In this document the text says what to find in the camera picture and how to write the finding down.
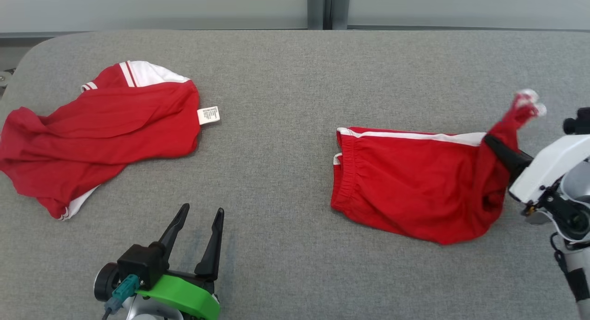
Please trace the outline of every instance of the red garment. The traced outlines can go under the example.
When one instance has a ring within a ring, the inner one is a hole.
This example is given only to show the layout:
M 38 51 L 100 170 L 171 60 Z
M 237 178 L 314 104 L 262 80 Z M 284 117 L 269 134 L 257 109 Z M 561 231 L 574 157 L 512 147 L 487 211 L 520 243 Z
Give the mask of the red garment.
M 116 64 L 82 89 L 46 117 L 14 110 L 0 138 L 0 171 L 55 219 L 128 164 L 193 152 L 200 131 L 194 83 L 161 66 Z
M 544 114 L 536 100 L 518 93 L 489 133 L 517 150 L 517 129 Z M 357 223 L 441 244 L 482 236 L 502 212 L 509 179 L 484 135 L 341 127 L 331 206 Z

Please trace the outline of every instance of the gray floor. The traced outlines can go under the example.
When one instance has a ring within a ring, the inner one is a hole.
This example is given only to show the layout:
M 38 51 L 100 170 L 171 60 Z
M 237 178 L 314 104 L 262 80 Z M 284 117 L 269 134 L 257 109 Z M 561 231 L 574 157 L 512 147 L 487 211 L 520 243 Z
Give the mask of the gray floor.
M 34 39 L 0 39 L 0 71 L 18 66 L 23 56 L 40 42 L 47 38 Z M 0 99 L 4 89 L 0 89 Z

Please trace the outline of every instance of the white care label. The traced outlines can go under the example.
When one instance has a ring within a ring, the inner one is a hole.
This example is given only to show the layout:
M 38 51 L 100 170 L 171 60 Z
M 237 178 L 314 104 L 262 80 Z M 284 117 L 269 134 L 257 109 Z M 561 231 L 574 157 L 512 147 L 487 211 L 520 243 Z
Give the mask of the white care label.
M 219 116 L 219 109 L 217 109 L 217 106 L 211 107 L 211 108 L 199 109 L 196 111 L 196 115 L 199 118 L 200 125 L 211 123 L 211 122 L 217 122 L 218 120 L 221 119 Z

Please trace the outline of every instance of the gray fabric surface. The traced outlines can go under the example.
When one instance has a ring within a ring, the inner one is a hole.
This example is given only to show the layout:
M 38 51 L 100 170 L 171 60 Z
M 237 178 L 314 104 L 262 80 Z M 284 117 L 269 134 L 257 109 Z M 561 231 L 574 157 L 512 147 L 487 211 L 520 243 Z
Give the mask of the gray fabric surface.
M 506 200 L 482 238 L 441 247 L 352 223 L 329 205 L 339 126 L 485 131 L 530 87 L 548 116 L 521 133 L 537 153 L 590 105 L 590 36 L 565 32 L 125 31 L 43 42 L 0 101 L 49 114 L 120 61 L 194 80 L 205 126 L 194 154 L 131 165 L 66 222 L 0 176 L 0 312 L 6 319 L 98 319 L 95 274 L 156 240 L 183 202 L 171 257 L 190 271 L 225 208 L 221 319 L 573 320 L 552 226 Z M 115 319 L 124 318 L 117 314 Z

